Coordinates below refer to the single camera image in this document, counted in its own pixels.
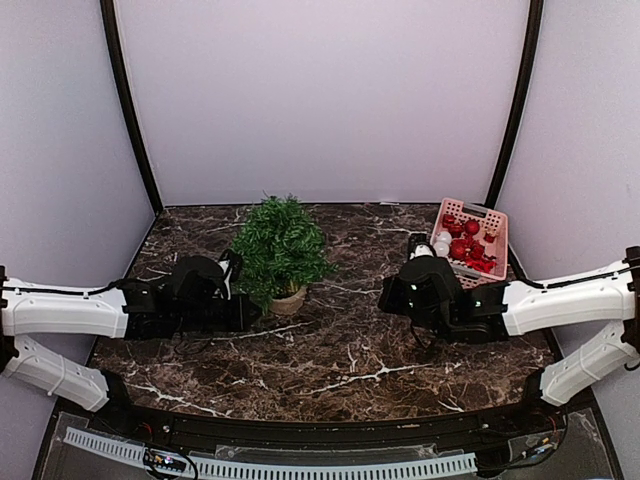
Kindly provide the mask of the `pink plastic basket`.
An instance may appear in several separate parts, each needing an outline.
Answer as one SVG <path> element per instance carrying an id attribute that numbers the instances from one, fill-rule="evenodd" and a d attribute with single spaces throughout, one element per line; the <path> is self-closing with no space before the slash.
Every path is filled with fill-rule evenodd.
<path id="1" fill-rule="evenodd" d="M 504 281 L 508 271 L 509 219 L 505 213 L 444 198 L 430 244 L 447 244 L 449 261 L 464 289 Z"/>

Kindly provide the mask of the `small green christmas tree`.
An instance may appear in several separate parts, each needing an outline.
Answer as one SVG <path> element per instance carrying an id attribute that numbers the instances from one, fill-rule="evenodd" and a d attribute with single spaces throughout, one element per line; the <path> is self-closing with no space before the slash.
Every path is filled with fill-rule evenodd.
<path id="1" fill-rule="evenodd" d="M 275 300 L 338 270 L 328 258 L 322 229 L 293 195 L 269 196 L 252 206 L 231 250 L 243 261 L 237 287 L 264 313 Z"/>

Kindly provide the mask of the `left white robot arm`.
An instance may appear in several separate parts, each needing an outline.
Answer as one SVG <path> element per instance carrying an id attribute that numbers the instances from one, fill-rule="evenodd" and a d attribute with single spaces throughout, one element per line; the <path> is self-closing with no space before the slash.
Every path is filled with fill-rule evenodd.
<path id="1" fill-rule="evenodd" d="M 158 278 L 123 278 L 104 287 L 59 287 L 1 278 L 1 373 L 65 398 L 120 436 L 141 427 L 121 377 L 69 360 L 33 339 L 35 333 L 111 339 L 170 339 L 176 334 L 242 332 L 262 310 L 233 291 L 241 258 L 184 257 Z"/>

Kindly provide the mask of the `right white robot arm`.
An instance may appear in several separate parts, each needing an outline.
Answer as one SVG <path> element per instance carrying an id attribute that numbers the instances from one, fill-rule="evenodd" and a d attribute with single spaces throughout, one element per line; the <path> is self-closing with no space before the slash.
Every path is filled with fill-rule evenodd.
<path id="1" fill-rule="evenodd" d="M 486 344 L 547 328 L 605 322 L 571 355 L 529 376 L 527 398 L 511 410 L 510 424 L 530 434 L 547 420 L 549 405 L 568 403 L 639 359 L 639 249 L 629 247 L 623 260 L 583 274 L 464 289 L 446 259 L 419 246 L 397 274 L 384 279 L 378 306 L 448 343 Z"/>

